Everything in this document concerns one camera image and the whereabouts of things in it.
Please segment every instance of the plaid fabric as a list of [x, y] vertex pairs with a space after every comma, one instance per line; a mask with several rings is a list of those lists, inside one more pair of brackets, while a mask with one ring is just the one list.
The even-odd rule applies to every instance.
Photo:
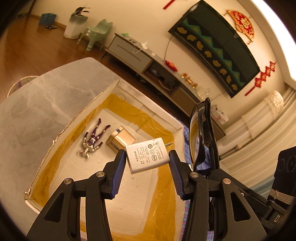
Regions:
[[[190, 157], [190, 150], [189, 150], [189, 129], [184, 126], [184, 155], [185, 155], [185, 160], [187, 164], [191, 164], [191, 157]], [[206, 154], [206, 160], [201, 163], [200, 165], [197, 166], [198, 170], [203, 170], [210, 168], [210, 154], [209, 154], [209, 149], [205, 147], [205, 154]], [[190, 201], [185, 201], [185, 213], [184, 213], [184, 218], [183, 218], [183, 225], [182, 225], [182, 231], [181, 231], [181, 236], [180, 236], [180, 241], [182, 240], [184, 229], [185, 229], [185, 224], [187, 220], [187, 215], [188, 215], [188, 210], [189, 210], [189, 205]], [[214, 239], [214, 232], [208, 232], [207, 233], [207, 241], [213, 241]]]

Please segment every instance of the blue basket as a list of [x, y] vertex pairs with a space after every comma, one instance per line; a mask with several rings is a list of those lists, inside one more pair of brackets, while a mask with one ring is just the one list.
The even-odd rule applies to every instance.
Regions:
[[53, 13], [44, 13], [41, 15], [39, 25], [47, 26], [47, 25], [53, 25], [55, 17], [57, 15]]

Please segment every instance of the white curtain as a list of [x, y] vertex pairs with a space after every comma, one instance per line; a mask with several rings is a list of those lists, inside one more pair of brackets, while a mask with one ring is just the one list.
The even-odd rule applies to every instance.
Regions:
[[296, 91], [283, 95], [277, 120], [242, 149], [221, 160], [229, 173], [248, 187], [273, 176], [280, 151], [296, 146]]
[[260, 195], [262, 195], [263, 197], [268, 198], [273, 182], [274, 182], [274, 176], [272, 175], [250, 188], [255, 192], [259, 193]]
[[282, 96], [279, 92], [273, 91], [225, 130], [226, 136], [217, 141], [219, 155], [225, 154], [236, 146], [241, 148], [247, 142], [256, 138], [274, 122], [283, 107]]

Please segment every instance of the wooden floor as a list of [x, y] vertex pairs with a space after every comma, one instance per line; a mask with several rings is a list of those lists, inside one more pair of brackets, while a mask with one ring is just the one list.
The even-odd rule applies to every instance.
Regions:
[[125, 79], [168, 113], [181, 120], [186, 125], [189, 118], [172, 104], [166, 97], [149, 83], [137, 80], [135, 73], [124, 64], [106, 56], [102, 61], [104, 51], [94, 46], [86, 51], [87, 41], [82, 40], [77, 45], [76, 39], [63, 36], [64, 29], [46, 29], [38, 25], [35, 17], [16, 19], [0, 39], [0, 102], [2, 102], [10, 87], [19, 79], [29, 75], [42, 75], [61, 65], [93, 57], [107, 66], [113, 72]]

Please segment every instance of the television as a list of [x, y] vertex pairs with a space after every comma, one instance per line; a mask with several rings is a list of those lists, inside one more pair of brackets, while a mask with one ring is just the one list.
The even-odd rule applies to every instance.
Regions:
[[201, 59], [231, 98], [260, 72], [236, 30], [203, 0], [192, 6], [169, 33]]

